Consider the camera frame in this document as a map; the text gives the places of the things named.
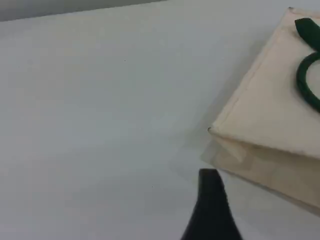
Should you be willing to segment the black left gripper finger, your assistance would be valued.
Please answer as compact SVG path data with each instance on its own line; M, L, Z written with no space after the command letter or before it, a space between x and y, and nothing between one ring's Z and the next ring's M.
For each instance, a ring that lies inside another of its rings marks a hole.
M197 200L183 240L241 240L223 180L216 169L199 170Z

